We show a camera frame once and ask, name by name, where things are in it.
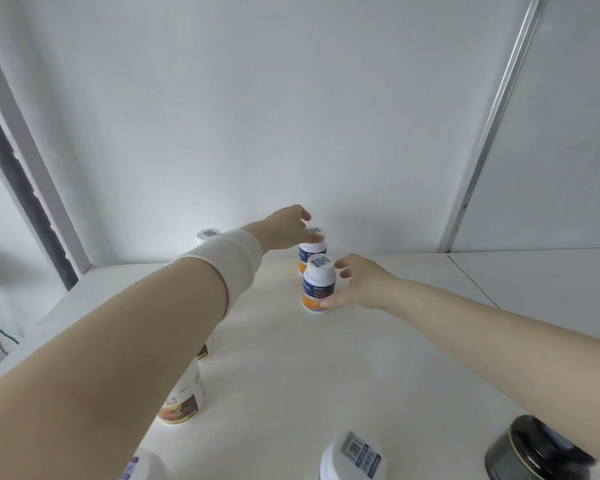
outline metal frame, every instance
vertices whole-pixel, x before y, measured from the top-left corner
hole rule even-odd
[[[8,128],[12,138],[8,138],[2,126]],[[20,202],[21,208],[32,221],[34,229],[38,234],[44,248],[49,253],[56,269],[58,270],[65,286],[73,281],[69,270],[62,264],[62,258],[57,255],[57,244],[60,244],[66,257],[72,266],[72,272],[76,276],[82,276],[91,267],[91,262],[86,251],[73,227],[73,223],[64,207],[60,194],[53,183],[48,169],[42,160],[40,151],[29,131],[20,108],[11,92],[11,88],[0,67],[0,168],[12,185],[13,191]],[[6,174],[10,172],[13,178],[9,179]],[[24,177],[30,183],[31,190],[25,188],[26,183],[19,180]],[[44,218],[37,216],[38,213],[46,214]]]
[[[548,0],[531,0],[529,3],[527,13],[525,14],[518,37],[513,46],[513,50],[511,51],[511,55],[509,56],[509,62],[507,63],[504,75],[500,81],[498,92],[496,93],[496,97],[491,105],[487,122],[478,143],[478,151],[476,152],[477,160],[473,169],[473,173],[466,185],[464,197],[462,200],[457,201],[454,205],[451,218],[449,218],[449,222],[447,223],[445,233],[443,234],[443,238],[438,249],[438,252],[440,253],[451,252],[453,243],[456,240],[456,235],[460,230],[460,224],[462,224],[462,220],[466,213],[466,209],[469,206],[469,202],[471,201],[473,191],[478,183],[478,179],[480,178],[480,174],[484,168],[487,156],[491,151],[491,146],[493,145],[496,133],[498,132],[502,116],[507,108],[507,103],[511,97],[511,92],[513,87],[516,85],[516,79],[518,78],[522,64],[525,61],[525,56],[527,55],[528,48],[531,45],[531,41],[536,33],[536,28],[540,22],[540,19],[542,18],[544,7],[546,6],[547,1]]]

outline person's right hand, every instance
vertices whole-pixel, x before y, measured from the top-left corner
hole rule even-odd
[[[358,305],[365,308],[385,309],[388,297],[400,279],[375,262],[350,254],[336,261],[336,268],[343,278],[351,278],[348,288],[322,300],[322,306],[334,308],[343,305]]]

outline supplement bottle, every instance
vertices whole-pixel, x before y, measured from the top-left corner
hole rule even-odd
[[[198,245],[204,244],[205,241],[208,240],[210,237],[220,234],[222,234],[222,232],[220,232],[218,229],[213,229],[211,227],[209,227],[208,229],[202,229],[199,233],[196,234]],[[202,359],[207,355],[211,354],[211,352],[213,352],[214,350],[214,345],[214,336],[210,335],[205,344],[200,349],[200,352],[198,352],[198,355],[196,355],[196,358]]]
[[[138,448],[120,480],[169,480],[167,467],[158,455],[144,448]]]
[[[307,232],[312,234],[320,234],[321,236],[326,236],[324,231],[320,227],[311,227],[306,229]],[[322,242],[318,242],[316,244],[310,244],[308,242],[304,244],[300,244],[298,250],[298,273],[300,275],[304,274],[304,270],[306,269],[306,264],[309,261],[309,258],[314,254],[324,254],[327,252],[327,240],[323,240]]]
[[[371,438],[349,431],[332,441],[322,454],[319,480],[385,480],[386,459]]]
[[[316,315],[329,311],[320,301],[333,294],[336,286],[336,269],[333,259],[326,254],[314,254],[304,270],[302,306]]]
[[[205,388],[200,380],[198,361],[194,360],[176,383],[158,417],[167,424],[177,424],[192,418],[205,405]]]
[[[516,418],[484,457],[491,480],[587,480],[595,462],[530,415]]]

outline person's right arm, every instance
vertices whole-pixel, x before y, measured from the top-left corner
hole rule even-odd
[[[405,319],[426,338],[600,461],[600,340],[401,280],[349,255],[349,288],[323,301]]]

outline hand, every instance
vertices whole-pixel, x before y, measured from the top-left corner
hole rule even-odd
[[[358,305],[365,308],[385,310],[395,284],[400,279],[375,262],[350,254],[336,261],[336,268],[343,278],[351,278],[349,287],[322,300],[322,306],[334,308],[343,305]]]
[[[256,237],[263,254],[272,249],[288,249],[301,242],[321,242],[323,236],[305,231],[303,220],[310,221],[311,214],[302,205],[292,205],[275,211],[263,221],[247,224],[242,229]]]

